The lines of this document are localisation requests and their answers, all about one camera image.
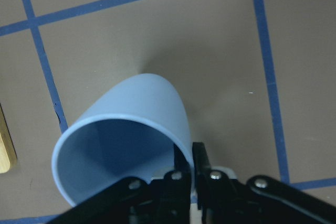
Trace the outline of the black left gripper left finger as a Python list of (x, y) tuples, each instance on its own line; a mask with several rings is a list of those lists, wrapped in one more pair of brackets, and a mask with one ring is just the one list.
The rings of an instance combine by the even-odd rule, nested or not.
[(191, 170), (174, 146), (174, 167), (150, 183), (126, 177), (50, 223), (189, 223)]

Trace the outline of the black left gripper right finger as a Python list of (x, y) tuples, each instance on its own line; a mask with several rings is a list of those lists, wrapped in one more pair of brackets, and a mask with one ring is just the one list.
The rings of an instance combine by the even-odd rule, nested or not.
[(192, 145), (197, 206), (203, 223), (335, 223), (335, 207), (274, 178), (245, 184), (213, 168), (202, 142)]

